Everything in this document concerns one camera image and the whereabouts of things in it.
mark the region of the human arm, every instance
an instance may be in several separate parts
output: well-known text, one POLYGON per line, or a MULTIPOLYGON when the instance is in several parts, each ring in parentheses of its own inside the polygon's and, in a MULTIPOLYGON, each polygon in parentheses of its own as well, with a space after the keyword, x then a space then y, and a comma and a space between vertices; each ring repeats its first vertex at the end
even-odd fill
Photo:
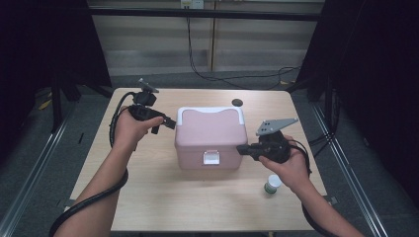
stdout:
MULTIPOLYGON (((286 136, 286 139, 293 140, 290 136, 286 136)), ((363 236, 317 191, 308 178, 305 160, 300 151, 292 148, 290 159, 283 164, 263 156, 259 160, 266 168, 275 172, 296 194, 311 218, 323 229, 337 236, 363 236)))
MULTIPOLYGON (((74 204, 119 182, 137 142, 150 128, 162 122, 162 117, 137 121, 123 109, 118 119, 113 148, 74 204)), ((118 197, 119 192, 115 192, 75 213, 62 223, 54 236, 109 236, 118 197)))

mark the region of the small bottle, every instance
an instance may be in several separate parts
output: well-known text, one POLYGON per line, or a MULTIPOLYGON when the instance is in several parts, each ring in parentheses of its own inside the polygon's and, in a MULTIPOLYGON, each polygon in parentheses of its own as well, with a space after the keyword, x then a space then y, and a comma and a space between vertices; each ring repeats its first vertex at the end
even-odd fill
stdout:
POLYGON ((265 184, 265 191, 268 194, 274 194, 277 192, 277 188, 280 187, 280 185, 283 182, 280 180, 280 177, 278 177, 277 175, 270 175, 268 177, 268 182, 265 184))

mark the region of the wall outlet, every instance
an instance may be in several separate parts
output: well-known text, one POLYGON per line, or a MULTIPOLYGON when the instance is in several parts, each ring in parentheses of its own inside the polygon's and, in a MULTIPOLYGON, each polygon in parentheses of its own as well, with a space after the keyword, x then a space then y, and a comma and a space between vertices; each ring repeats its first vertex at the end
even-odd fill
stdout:
POLYGON ((181 0, 181 9, 192 9, 191 0, 181 0))
POLYGON ((193 9, 204 9, 204 0, 193 0, 192 1, 193 9))

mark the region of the gray floor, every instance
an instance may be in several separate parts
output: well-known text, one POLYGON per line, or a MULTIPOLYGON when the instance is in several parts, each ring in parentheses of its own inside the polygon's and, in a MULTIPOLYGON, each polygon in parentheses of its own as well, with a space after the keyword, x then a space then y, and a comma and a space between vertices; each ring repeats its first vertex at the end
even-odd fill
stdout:
MULTIPOLYGON (((270 72, 223 72, 218 77, 237 75, 262 75, 270 72)), ((294 71, 284 75, 284 82, 293 80, 294 71)), ((210 82, 193 73, 143 75, 114 77, 114 88, 136 87, 136 81, 142 77, 158 88, 216 88, 237 89, 222 81, 210 82)), ((247 78, 229 80, 248 89, 266 89, 278 82, 278 77, 247 78)), ((287 85, 279 85, 275 90, 282 90, 287 85)), ((53 220, 62 212, 61 200, 67 199, 83 166, 84 159, 92 144, 96 130, 101 122, 109 99, 95 92, 80 88, 82 98, 75 104, 74 113, 69 118, 58 145, 41 179, 32 192, 31 199, 24 209, 13 236, 45 236, 53 220)), ((314 116, 311 104, 307 101, 305 91, 292 94, 298 116, 308 140, 322 134, 314 116)), ((51 129, 51 107, 38 111, 38 105, 44 96, 39 96, 37 105, 29 115, 21 133, 21 139, 9 162, 0 170, 0 217, 3 218, 18 195, 20 187, 28 178, 43 146, 48 140, 51 129)), ((71 107, 64 103, 64 109, 71 107)), ((369 149, 358 132, 356 125, 343 112, 340 118, 337 137, 351 162, 352 168, 363 185, 373 206, 376 208, 389 236, 419 236, 419 211, 402 188, 385 171, 377 155, 369 149)), ((311 147, 313 152, 321 145, 311 147)), ((336 159, 329 148, 324 149, 316 158, 316 163, 323 178, 327 193, 335 197, 338 203, 334 207, 367 236, 373 236, 369 224, 364 219, 336 159)), ((264 236, 265 233, 212 233, 211 236, 264 236)), ((113 233, 112 236, 139 236, 138 233, 113 233)), ((192 233, 144 233, 144 236, 194 236, 192 233)), ((278 236, 318 236, 314 231, 280 232, 278 236)))

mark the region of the white wall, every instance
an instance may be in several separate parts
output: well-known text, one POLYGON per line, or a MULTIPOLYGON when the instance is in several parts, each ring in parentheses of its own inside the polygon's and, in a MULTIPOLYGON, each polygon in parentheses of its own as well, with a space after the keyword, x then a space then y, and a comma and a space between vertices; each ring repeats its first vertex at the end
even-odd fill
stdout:
MULTIPOLYGON (((180 0, 90 0, 89 4, 180 8, 180 0)), ((205 1, 206 9, 232 11, 319 13, 321 7, 321 0, 205 1)), ((186 19, 94 16, 94 21, 112 76, 192 71, 186 19)), ((191 19, 194 61, 199 71, 277 70, 282 66, 299 66, 314 28, 312 22, 191 19)))

